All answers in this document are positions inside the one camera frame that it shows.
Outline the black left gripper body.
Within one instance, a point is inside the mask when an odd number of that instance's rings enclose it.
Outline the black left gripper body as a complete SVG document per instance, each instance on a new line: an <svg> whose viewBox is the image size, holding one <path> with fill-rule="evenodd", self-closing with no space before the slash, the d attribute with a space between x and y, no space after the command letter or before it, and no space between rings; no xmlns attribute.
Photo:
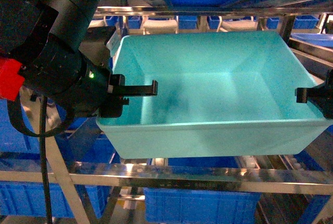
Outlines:
<svg viewBox="0 0 333 224"><path fill-rule="evenodd" d="M92 115L106 100L110 71L93 63L79 47L97 33L110 37L115 28L36 26L24 43L24 85L79 117Z"/></svg>

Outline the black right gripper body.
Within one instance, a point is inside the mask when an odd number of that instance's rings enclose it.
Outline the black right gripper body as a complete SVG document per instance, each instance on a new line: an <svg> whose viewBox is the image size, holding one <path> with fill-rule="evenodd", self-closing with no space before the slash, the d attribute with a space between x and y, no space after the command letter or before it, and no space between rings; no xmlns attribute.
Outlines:
<svg viewBox="0 0 333 224"><path fill-rule="evenodd" d="M326 79L319 87L322 96L318 98L317 104L326 119L332 119L332 69L327 71Z"/></svg>

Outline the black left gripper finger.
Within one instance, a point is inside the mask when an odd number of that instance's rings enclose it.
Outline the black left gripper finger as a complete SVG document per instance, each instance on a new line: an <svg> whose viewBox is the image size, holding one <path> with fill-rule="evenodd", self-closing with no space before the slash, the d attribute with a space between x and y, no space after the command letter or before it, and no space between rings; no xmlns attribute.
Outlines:
<svg viewBox="0 0 333 224"><path fill-rule="evenodd" d="M114 96L157 96L158 82L151 85L125 85L125 76L112 74L109 78L108 93Z"/></svg>
<svg viewBox="0 0 333 224"><path fill-rule="evenodd" d="M99 116L102 118L119 118L123 112L123 106L129 105L130 100L123 96L108 95L99 107Z"/></svg>

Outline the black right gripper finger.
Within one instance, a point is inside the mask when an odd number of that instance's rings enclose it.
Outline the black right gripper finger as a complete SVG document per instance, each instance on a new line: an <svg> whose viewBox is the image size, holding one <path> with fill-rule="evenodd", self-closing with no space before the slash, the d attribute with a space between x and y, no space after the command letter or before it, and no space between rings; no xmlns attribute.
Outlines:
<svg viewBox="0 0 333 224"><path fill-rule="evenodd" d="M307 103L309 100L313 103L323 102L325 99L325 86L320 84L312 88L296 88L295 96L297 103Z"/></svg>

